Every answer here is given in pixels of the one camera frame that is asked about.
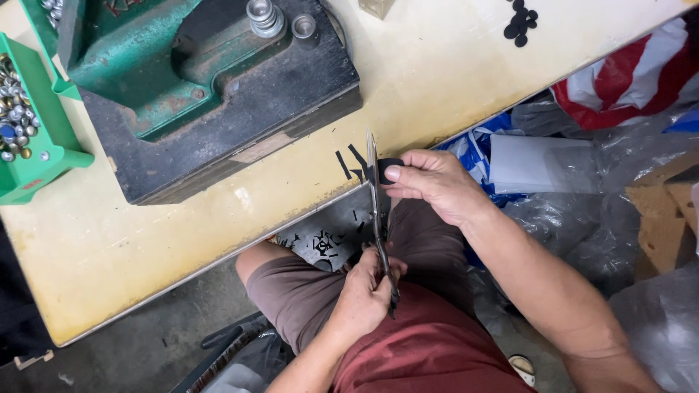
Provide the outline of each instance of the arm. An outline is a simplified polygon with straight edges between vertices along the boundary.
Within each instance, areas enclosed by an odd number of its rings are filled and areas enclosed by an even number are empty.
[[[396,279],[407,266],[391,258]],[[308,347],[272,382],[268,393],[327,393],[347,350],[362,336],[374,331],[386,317],[391,287],[386,277],[377,284],[379,257],[375,247],[364,251],[359,263],[347,274],[328,322]]]
[[[448,152],[412,150],[386,176],[391,197],[423,198],[458,226],[512,303],[562,353],[581,392],[660,392],[604,298],[500,212]]]

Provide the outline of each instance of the man's right hand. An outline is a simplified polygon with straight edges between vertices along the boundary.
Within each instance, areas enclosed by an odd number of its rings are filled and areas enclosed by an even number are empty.
[[[391,165],[386,186],[392,198],[424,199],[447,224],[461,227],[494,207],[455,155],[445,151],[410,150],[401,156],[405,166]]]

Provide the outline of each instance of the red shirt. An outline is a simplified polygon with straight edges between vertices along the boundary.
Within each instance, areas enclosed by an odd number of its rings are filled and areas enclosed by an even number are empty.
[[[476,321],[423,287],[400,286],[396,319],[347,351],[335,393],[535,393]]]

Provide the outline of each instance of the person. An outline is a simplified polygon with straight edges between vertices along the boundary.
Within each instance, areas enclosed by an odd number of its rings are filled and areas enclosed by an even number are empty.
[[[269,242],[238,257],[251,300],[298,354],[268,392],[534,392],[475,317],[464,237],[579,392],[661,392],[595,288],[500,212],[454,155],[401,158],[385,171],[395,320],[374,247],[346,275]]]

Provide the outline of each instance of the hand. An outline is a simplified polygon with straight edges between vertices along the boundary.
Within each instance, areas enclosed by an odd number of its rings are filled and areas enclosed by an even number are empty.
[[[338,303],[325,324],[337,334],[338,340],[343,341],[346,349],[374,331],[388,313],[391,285],[386,276],[382,276],[377,285],[376,277],[381,271],[379,263],[375,246],[364,250],[359,263],[347,274]],[[400,276],[408,271],[408,265],[393,257],[389,257],[389,265],[398,284]]]
[[[447,224],[461,225],[494,205],[459,159],[450,152],[410,150],[401,156],[405,166],[391,165],[386,186],[392,198],[424,199]]]

